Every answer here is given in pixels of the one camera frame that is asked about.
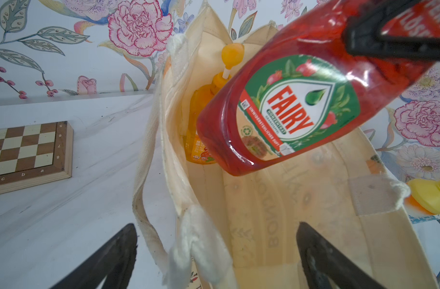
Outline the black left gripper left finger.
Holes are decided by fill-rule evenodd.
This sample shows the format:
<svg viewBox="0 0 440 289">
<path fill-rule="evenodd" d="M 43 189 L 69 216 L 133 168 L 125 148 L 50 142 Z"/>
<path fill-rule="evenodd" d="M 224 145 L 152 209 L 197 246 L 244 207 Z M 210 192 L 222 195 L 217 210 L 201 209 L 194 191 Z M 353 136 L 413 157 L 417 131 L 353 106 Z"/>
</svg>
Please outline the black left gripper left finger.
<svg viewBox="0 0 440 289">
<path fill-rule="evenodd" d="M 132 223 L 124 226 L 108 242 L 54 289 L 125 289 L 132 276 L 137 255 L 137 232 Z"/>
</svg>

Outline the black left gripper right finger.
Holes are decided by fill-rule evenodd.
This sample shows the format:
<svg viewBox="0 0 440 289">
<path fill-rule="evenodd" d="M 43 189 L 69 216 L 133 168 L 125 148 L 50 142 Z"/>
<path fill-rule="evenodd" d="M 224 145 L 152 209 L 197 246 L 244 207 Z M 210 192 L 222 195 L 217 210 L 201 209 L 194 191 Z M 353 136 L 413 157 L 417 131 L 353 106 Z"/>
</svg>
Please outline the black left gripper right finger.
<svg viewBox="0 0 440 289">
<path fill-rule="evenodd" d="M 296 240 L 310 289 L 382 289 L 306 222 L 299 224 Z"/>
</svg>

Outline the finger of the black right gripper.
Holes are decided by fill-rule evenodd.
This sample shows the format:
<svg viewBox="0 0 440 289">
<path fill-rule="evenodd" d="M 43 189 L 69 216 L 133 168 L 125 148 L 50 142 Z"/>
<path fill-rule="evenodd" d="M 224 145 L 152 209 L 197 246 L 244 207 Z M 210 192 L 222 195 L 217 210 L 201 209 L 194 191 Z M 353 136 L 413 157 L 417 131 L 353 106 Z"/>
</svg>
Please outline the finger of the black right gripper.
<svg viewBox="0 0 440 289">
<path fill-rule="evenodd" d="M 440 1 L 368 1 L 342 38 L 351 55 L 440 61 Z"/>
</svg>

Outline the red Fairy dish soap bottle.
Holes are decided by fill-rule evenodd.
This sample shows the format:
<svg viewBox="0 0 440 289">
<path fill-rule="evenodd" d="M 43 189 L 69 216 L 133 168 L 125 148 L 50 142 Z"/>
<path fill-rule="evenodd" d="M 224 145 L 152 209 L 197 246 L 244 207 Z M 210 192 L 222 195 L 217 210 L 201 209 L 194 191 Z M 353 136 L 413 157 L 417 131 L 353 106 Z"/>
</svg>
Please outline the red Fairy dish soap bottle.
<svg viewBox="0 0 440 289">
<path fill-rule="evenodd" d="M 351 55 L 342 33 L 368 1 L 329 1 L 279 31 L 200 113 L 197 133 L 242 176 L 332 142 L 375 116 L 436 61 Z"/>
</svg>

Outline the cream canvas shopping bag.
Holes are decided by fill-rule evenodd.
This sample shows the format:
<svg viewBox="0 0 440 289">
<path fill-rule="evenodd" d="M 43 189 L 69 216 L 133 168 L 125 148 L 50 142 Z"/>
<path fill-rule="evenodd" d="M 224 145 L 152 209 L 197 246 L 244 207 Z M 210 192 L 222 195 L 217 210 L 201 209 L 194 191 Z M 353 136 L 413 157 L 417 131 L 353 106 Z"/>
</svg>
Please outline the cream canvas shopping bag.
<svg viewBox="0 0 440 289">
<path fill-rule="evenodd" d="M 163 284 L 184 289 L 197 273 L 203 288 L 306 289 L 296 236 L 308 224 L 385 288 L 435 289 L 436 277 L 403 207 L 409 188 L 387 171 L 362 130 L 242 177 L 217 164 L 186 161 L 181 131 L 190 95 L 220 70 L 220 51 L 230 42 L 225 25 L 203 2 L 186 33 L 170 39 L 158 73 L 133 213 Z M 177 214 L 170 250 L 143 203 L 157 142 Z"/>
</svg>

